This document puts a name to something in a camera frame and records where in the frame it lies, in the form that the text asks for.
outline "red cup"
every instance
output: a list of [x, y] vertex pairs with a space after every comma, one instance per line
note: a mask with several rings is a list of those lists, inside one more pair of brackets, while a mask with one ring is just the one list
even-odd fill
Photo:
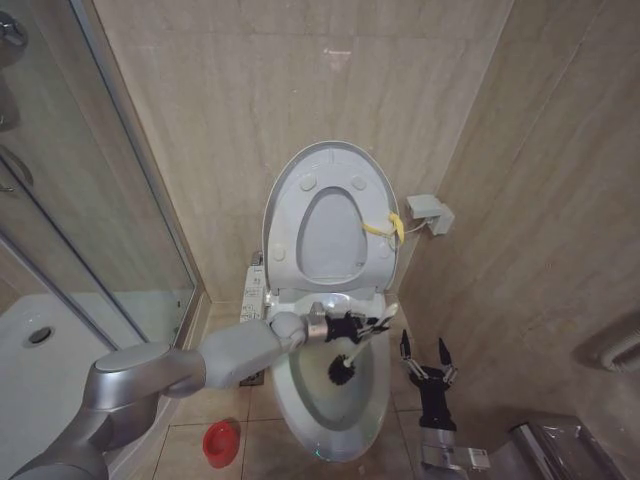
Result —
[[238, 432], [224, 420], [211, 425], [202, 439], [202, 451], [213, 468], [223, 468], [233, 462], [239, 447]]

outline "yellow clip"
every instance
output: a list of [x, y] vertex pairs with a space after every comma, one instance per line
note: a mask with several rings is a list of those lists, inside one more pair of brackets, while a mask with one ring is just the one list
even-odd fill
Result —
[[364, 228], [367, 232], [372, 233], [373, 235], [379, 235], [381, 237], [393, 238], [394, 235], [398, 236], [398, 242], [400, 245], [404, 243], [404, 224], [402, 220], [400, 220], [400, 216], [397, 213], [391, 212], [389, 214], [389, 221], [393, 224], [393, 230], [391, 232], [383, 232], [371, 225], [367, 225], [366, 223], [362, 224], [362, 228]]

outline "wall outlet box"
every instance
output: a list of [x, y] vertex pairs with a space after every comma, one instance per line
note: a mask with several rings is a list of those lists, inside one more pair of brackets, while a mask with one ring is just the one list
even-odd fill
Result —
[[434, 235], [444, 235], [449, 231], [455, 215], [449, 207], [435, 195], [411, 195], [407, 197], [411, 217], [414, 220], [427, 219], [427, 225]]

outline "toilet brush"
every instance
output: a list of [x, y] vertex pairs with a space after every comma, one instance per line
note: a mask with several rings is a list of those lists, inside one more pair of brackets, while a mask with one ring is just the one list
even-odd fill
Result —
[[398, 304], [392, 303], [385, 309], [380, 319], [369, 319], [372, 320], [373, 323], [367, 325], [368, 331], [365, 333], [367, 336], [361, 337], [360, 343], [356, 349], [351, 352], [351, 355], [338, 355], [333, 359], [331, 365], [329, 365], [329, 379], [333, 383], [336, 385], [344, 385], [353, 378], [356, 374], [356, 367], [353, 364], [356, 357], [360, 355], [375, 335], [389, 330], [389, 322], [396, 313], [398, 313]]
[[344, 385], [353, 378], [356, 374], [356, 367], [353, 364], [356, 357], [362, 352], [369, 344], [373, 335], [369, 335], [369, 338], [363, 340], [351, 355], [338, 355], [333, 359], [331, 365], [329, 365], [329, 379], [336, 385]]

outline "black toilet brush head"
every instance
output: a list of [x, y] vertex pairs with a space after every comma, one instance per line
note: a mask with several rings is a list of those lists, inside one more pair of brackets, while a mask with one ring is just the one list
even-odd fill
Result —
[[338, 355], [329, 365], [329, 379], [336, 385], [344, 385], [356, 374], [353, 363], [348, 367], [344, 364], [346, 359], [346, 355]]

